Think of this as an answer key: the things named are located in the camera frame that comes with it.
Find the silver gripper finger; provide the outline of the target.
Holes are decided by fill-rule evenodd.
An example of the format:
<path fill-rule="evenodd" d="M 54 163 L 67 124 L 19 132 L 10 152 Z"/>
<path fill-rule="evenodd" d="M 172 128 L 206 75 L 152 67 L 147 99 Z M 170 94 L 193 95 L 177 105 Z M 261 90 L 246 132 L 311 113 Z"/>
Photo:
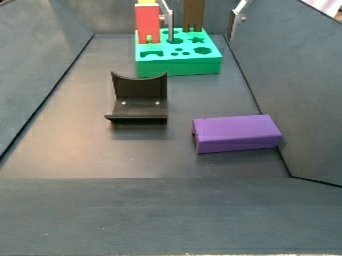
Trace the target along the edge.
<path fill-rule="evenodd" d="M 238 23 L 243 20 L 243 9 L 246 8 L 246 5 L 249 3 L 249 0 L 241 0 L 237 7 L 230 12 L 230 19 L 229 19 L 229 28 L 227 28 L 227 39 L 233 40 Z"/>
<path fill-rule="evenodd" d="M 172 42 L 174 41 L 174 12 L 168 7 L 166 0 L 158 0 L 158 3 L 164 16 L 163 18 L 164 24 L 168 27 L 168 41 Z"/>

